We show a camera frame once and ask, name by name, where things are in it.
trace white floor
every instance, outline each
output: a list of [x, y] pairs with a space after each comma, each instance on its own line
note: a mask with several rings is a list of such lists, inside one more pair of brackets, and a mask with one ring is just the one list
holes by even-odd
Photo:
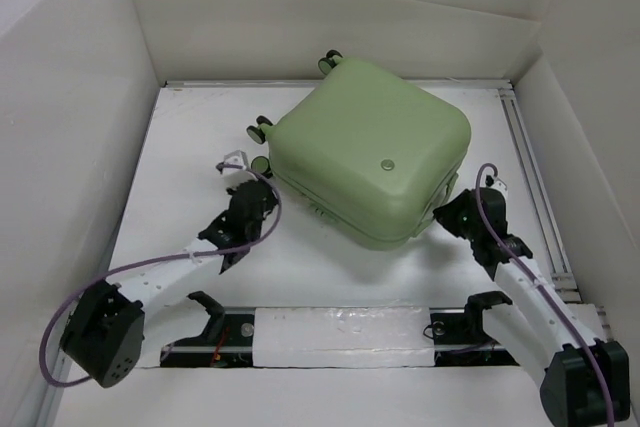
[[[116, 267], [179, 251], [228, 203], [214, 166], [242, 149], [266, 154], [245, 127], [277, 121], [309, 86], [217, 86], [162, 90], [113, 258]], [[429, 87], [468, 116], [473, 139], [454, 196], [483, 162], [509, 186], [508, 219], [550, 269], [498, 91]], [[274, 236], [202, 286], [226, 306], [463, 306], [495, 289], [465, 242], [431, 226], [405, 247], [369, 252], [284, 199]], [[72, 376], [80, 375], [74, 369]], [[519, 368], [137, 369], [122, 384], [65, 392], [55, 426], [467, 426], [549, 425]]]

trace white board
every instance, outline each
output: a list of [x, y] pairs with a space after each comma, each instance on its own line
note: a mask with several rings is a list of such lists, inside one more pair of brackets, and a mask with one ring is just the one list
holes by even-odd
[[2, 426], [31, 423], [39, 336], [104, 255], [159, 90], [132, 0], [30, 7], [0, 33]]
[[[54, 427], [544, 427], [518, 367], [155, 369], [64, 394]], [[633, 420], [616, 427], [635, 427]]]
[[[258, 115], [276, 122], [311, 86], [162, 89], [131, 189], [112, 267], [180, 251], [226, 209], [215, 165], [226, 153], [267, 153], [245, 128]], [[508, 219], [549, 272], [547, 252], [495, 89], [430, 88], [469, 118], [472, 141], [453, 195], [495, 162], [509, 185]], [[275, 234], [222, 276], [202, 286], [225, 306], [463, 306], [495, 290], [467, 242], [432, 225], [391, 252], [373, 252], [324, 224], [304, 201], [285, 196]]]
[[[605, 306], [613, 334], [633, 365], [640, 358], [638, 249], [546, 56], [516, 92], [583, 299]], [[640, 372], [630, 373], [632, 395], [640, 399]]]

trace screw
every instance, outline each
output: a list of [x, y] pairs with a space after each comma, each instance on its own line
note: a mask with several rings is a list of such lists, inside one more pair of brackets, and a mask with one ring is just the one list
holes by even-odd
[[431, 330], [433, 335], [441, 336], [444, 335], [444, 324], [440, 321], [434, 322], [431, 326]]
[[251, 337], [253, 335], [253, 324], [242, 324], [242, 327], [240, 327], [240, 333], [242, 334], [243, 337]]
[[382, 167], [383, 170], [393, 170], [395, 166], [395, 162], [391, 159], [384, 159], [382, 162], [380, 162], [380, 167]]

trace cable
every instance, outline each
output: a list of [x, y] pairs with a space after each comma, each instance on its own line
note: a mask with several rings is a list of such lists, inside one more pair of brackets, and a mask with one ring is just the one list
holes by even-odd
[[209, 367], [213, 367], [213, 364], [216, 363], [216, 359], [218, 358], [218, 352], [220, 352], [220, 347], [222, 347], [222, 344], [226, 342], [227, 337], [229, 336], [230, 330], [231, 330], [231, 327], [227, 327], [226, 329], [224, 329], [224, 332], [222, 332], [220, 341], [218, 342], [218, 345], [216, 345], [216, 349], [213, 351], [213, 356], [211, 357], [211, 363], [209, 364]]
[[424, 335], [427, 339], [429, 340], [434, 340], [433, 337], [431, 337], [430, 335], [427, 335], [427, 330], [431, 329], [433, 327], [433, 324], [429, 324], [427, 325], [424, 330], [422, 331], [422, 335]]
[[480, 170], [478, 170], [478, 175], [476, 176], [476, 190], [475, 190], [476, 204], [478, 207], [478, 212], [480, 213], [480, 217], [482, 218], [482, 222], [484, 223], [484, 226], [487, 228], [487, 230], [491, 234], [491, 237], [493, 237], [493, 239], [498, 243], [500, 248], [505, 253], [507, 253], [509, 257], [511, 257], [511, 261], [515, 263], [520, 268], [522, 273], [529, 278], [529, 280], [533, 283], [534, 286], [536, 286], [535, 287], [536, 290], [540, 292], [540, 295], [542, 295], [542, 297], [547, 302], [547, 304], [549, 304], [549, 307], [551, 307], [551, 309], [558, 316], [560, 321], [571, 333], [573, 338], [576, 340], [576, 342], [580, 345], [584, 353], [587, 355], [587, 358], [589, 359], [589, 363], [593, 367], [593, 371], [595, 372], [596, 377], [598, 379], [598, 384], [600, 384], [600, 390], [602, 391], [602, 396], [604, 397], [604, 402], [605, 402], [606, 411], [607, 411], [607, 427], [614, 427], [615, 415], [613, 412], [613, 402], [611, 401], [611, 393], [609, 392], [609, 387], [607, 386], [607, 381], [604, 378], [604, 374], [602, 373], [602, 370], [598, 365], [598, 361], [594, 357], [593, 352], [591, 352], [591, 349], [589, 349], [587, 342], [582, 338], [582, 336], [580, 335], [580, 332], [578, 332], [578, 329], [575, 328], [571, 320], [565, 315], [565, 313], [562, 311], [560, 306], [555, 302], [553, 297], [551, 297], [551, 295], [547, 292], [544, 286], [540, 285], [537, 282], [538, 279], [536, 275], [531, 271], [531, 269], [527, 267], [527, 265], [509, 248], [509, 246], [507, 246], [502, 241], [502, 239], [500, 238], [500, 236], [498, 236], [496, 231], [493, 230], [493, 227], [491, 227], [491, 223], [489, 222], [489, 219], [487, 218], [487, 214], [484, 211], [484, 207], [482, 206], [482, 197], [480, 196], [482, 174], [486, 169], [489, 169], [489, 168], [493, 170], [493, 175], [497, 177], [498, 168], [491, 163], [483, 164], [480, 167]]
[[84, 383], [84, 382], [86, 382], [86, 381], [91, 379], [91, 377], [87, 376], [87, 377], [82, 377], [81, 379], [73, 380], [71, 382], [61, 382], [61, 381], [55, 379], [53, 377], [53, 375], [51, 375], [51, 371], [49, 370], [49, 367], [47, 366], [47, 344], [49, 343], [49, 338], [51, 337], [51, 333], [53, 332], [53, 329], [54, 329], [55, 325], [58, 323], [58, 320], [60, 320], [60, 317], [62, 317], [63, 314], [66, 312], [66, 310], [71, 306], [71, 304], [73, 304], [73, 302], [75, 302], [79, 297], [81, 297], [82, 294], [84, 294], [84, 292], [86, 290], [88, 290], [89, 288], [93, 287], [98, 282], [101, 282], [101, 281], [105, 280], [106, 278], [111, 277], [112, 275], [119, 274], [121, 272], [127, 272], [129, 270], [137, 269], [139, 267], [145, 267], [145, 266], [151, 265], [151, 264], [159, 264], [159, 263], [164, 263], [164, 262], [173, 262], [175, 260], [188, 259], [191, 256], [195, 256], [195, 257], [213, 257], [213, 256], [216, 256], [216, 255], [227, 255], [227, 254], [235, 254], [235, 253], [238, 253], [238, 252], [243, 252], [243, 251], [245, 251], [245, 250], [247, 250], [247, 249], [249, 249], [251, 247], [254, 247], [254, 246], [258, 245], [259, 243], [263, 242], [267, 237], [269, 237], [273, 233], [273, 231], [276, 229], [276, 227], [280, 223], [280, 219], [282, 217], [282, 198], [281, 198], [280, 193], [278, 192], [278, 189], [276, 188], [275, 184], [271, 180], [267, 179], [264, 175], [254, 171], [252, 169], [247, 169], [247, 168], [245, 168], [243, 166], [240, 166], [240, 165], [222, 163], [222, 164], [219, 164], [218, 167], [222, 167], [224, 169], [246, 170], [250, 174], [253, 174], [259, 180], [265, 182], [269, 187], [271, 187], [271, 190], [273, 191], [273, 195], [276, 198], [276, 202], [277, 202], [277, 206], [278, 206], [278, 210], [276, 212], [276, 218], [275, 218], [275, 221], [273, 222], [273, 225], [258, 240], [254, 240], [252, 242], [248, 242], [248, 243], [246, 243], [244, 245], [240, 245], [238, 247], [231, 247], [231, 248], [228, 248], [228, 249], [218, 249], [218, 250], [206, 250], [206, 251], [202, 251], [202, 252], [193, 252], [193, 253], [183, 252], [183, 253], [180, 253], [180, 254], [163, 255], [163, 256], [160, 256], [160, 257], [154, 257], [153, 259], [141, 260], [139, 262], [134, 262], [132, 264], [123, 265], [122, 267], [118, 267], [116, 269], [109, 270], [108, 272], [104, 272], [104, 273], [94, 277], [92, 280], [87, 282], [85, 285], [83, 285], [79, 289], [75, 290], [73, 293], [71, 293], [69, 295], [69, 297], [67, 297], [62, 302], [62, 304], [60, 304], [60, 307], [58, 307], [58, 309], [54, 312], [53, 316], [51, 317], [51, 320], [49, 320], [49, 323], [47, 324], [46, 328], [44, 329], [44, 333], [42, 334], [42, 339], [40, 340], [40, 348], [38, 350], [38, 362], [40, 364], [40, 372], [42, 373], [42, 376], [44, 377], [44, 380], [46, 380], [49, 385], [52, 385], [54, 387], [59, 387], [59, 388], [67, 388], [67, 387], [74, 387], [76, 385], [80, 385], [80, 384], [82, 384], [82, 383]]
[[[491, 350], [481, 350], [484, 347], [491, 346]], [[452, 358], [449, 359], [450, 364], [447, 365], [469, 365], [473, 362], [477, 362], [484, 357], [485, 363], [487, 362], [489, 356], [493, 353], [496, 347], [495, 340], [489, 340], [487, 342], [483, 342], [482, 344], [471, 345], [469, 347], [465, 347], [463, 349], [458, 350], [445, 350], [442, 352], [437, 352], [436, 360], [442, 355], [453, 355]]]

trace black bracket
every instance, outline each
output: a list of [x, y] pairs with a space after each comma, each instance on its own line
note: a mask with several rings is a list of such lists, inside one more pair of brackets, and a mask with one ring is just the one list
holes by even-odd
[[[198, 239], [208, 240], [219, 249], [240, 247], [258, 240], [262, 222], [277, 205], [271, 187], [262, 180], [249, 180], [228, 189], [227, 193], [231, 195], [229, 208], [198, 234]], [[220, 273], [237, 264], [250, 250], [225, 255]]]
[[[482, 206], [491, 227], [498, 237], [518, 256], [533, 258], [527, 245], [508, 233], [507, 207], [501, 192], [481, 188]], [[495, 280], [498, 264], [509, 261], [504, 252], [485, 227], [475, 197], [475, 190], [465, 190], [455, 199], [433, 211], [436, 221], [455, 237], [462, 237], [471, 243], [473, 258], [485, 268], [491, 280]]]
[[[215, 345], [229, 326], [224, 307], [204, 292], [193, 292], [187, 297], [205, 308], [209, 320], [199, 336], [182, 339], [175, 345]], [[129, 301], [118, 292], [117, 285], [103, 280], [80, 299], [62, 334], [60, 348], [100, 386], [112, 387], [129, 375], [140, 359], [145, 318], [142, 308], [140, 301]], [[233, 320], [235, 323], [231, 324], [235, 326], [238, 319]], [[253, 315], [249, 321], [253, 325]], [[235, 335], [227, 339], [229, 344], [233, 344]]]
[[435, 345], [476, 345], [492, 339], [483, 329], [482, 312], [500, 304], [513, 304], [501, 291], [483, 292], [469, 296], [464, 311], [434, 310], [431, 327]]
[[486, 339], [490, 339], [482, 325], [482, 313], [485, 310], [491, 309], [491, 307], [501, 304], [512, 305], [513, 301], [507, 294], [499, 290], [475, 294], [467, 299], [467, 305], [464, 306], [464, 314], [471, 335], [477, 338], [484, 336]]
[[202, 333], [174, 342], [160, 367], [253, 367], [254, 309], [230, 309], [204, 292], [189, 295], [211, 316]]
[[[629, 357], [615, 341], [596, 341], [591, 352], [604, 374], [616, 422], [631, 415]], [[566, 345], [553, 356], [540, 386], [540, 400], [555, 427], [591, 427], [607, 423], [604, 396], [582, 349]]]

